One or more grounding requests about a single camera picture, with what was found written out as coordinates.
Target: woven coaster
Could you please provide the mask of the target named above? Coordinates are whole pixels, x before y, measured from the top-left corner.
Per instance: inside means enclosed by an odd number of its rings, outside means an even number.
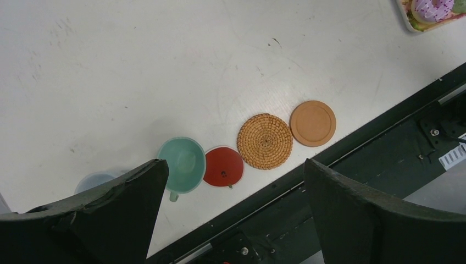
[[[290,156],[293,137],[280,118],[258,114],[241,127],[236,143],[246,163],[257,169],[273,169]]]

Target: cup handle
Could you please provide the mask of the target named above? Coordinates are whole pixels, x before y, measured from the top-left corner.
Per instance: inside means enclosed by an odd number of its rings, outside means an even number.
[[[179,195],[176,192],[170,193],[170,202],[176,202],[178,200]]]

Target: rattan coaster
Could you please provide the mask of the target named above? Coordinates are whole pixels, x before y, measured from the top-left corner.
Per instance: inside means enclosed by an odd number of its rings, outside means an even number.
[[[333,137],[336,118],[330,107],[319,101],[300,104],[291,114],[290,127],[296,140],[309,147],[318,147]]]
[[[257,169],[273,169],[290,156],[293,137],[280,118],[258,114],[241,127],[236,143],[246,163]]]

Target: cable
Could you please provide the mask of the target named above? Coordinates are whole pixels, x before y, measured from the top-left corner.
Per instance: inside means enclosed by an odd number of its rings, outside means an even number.
[[[451,140],[454,140],[454,141],[458,141],[460,143],[465,143],[466,144],[466,140],[465,139],[460,139],[458,137],[455,137],[455,136],[452,136],[452,135],[448,135],[446,132],[443,133],[444,136],[446,136],[447,138],[451,139]]]

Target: orange coaster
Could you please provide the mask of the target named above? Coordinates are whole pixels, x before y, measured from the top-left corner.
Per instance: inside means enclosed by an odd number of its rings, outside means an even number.
[[[308,147],[318,147],[329,142],[334,135],[336,118],[328,105],[319,101],[308,101],[293,111],[290,127],[299,143]]]
[[[240,154],[229,147],[217,147],[206,154],[204,181],[212,186],[232,187],[243,176],[245,164]]]

